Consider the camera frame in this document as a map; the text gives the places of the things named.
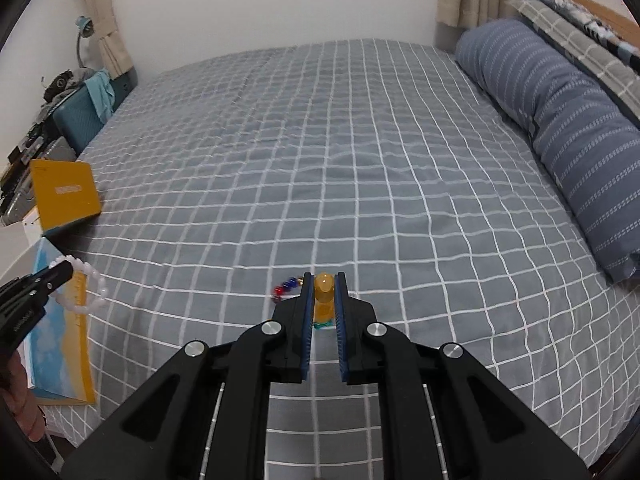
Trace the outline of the left hand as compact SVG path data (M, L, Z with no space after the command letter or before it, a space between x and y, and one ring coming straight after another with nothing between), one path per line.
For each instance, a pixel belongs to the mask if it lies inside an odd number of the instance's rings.
M17 425L29 441L39 441L46 432L46 421L34 394L28 388L25 367L15 351L6 363L8 386L1 395Z

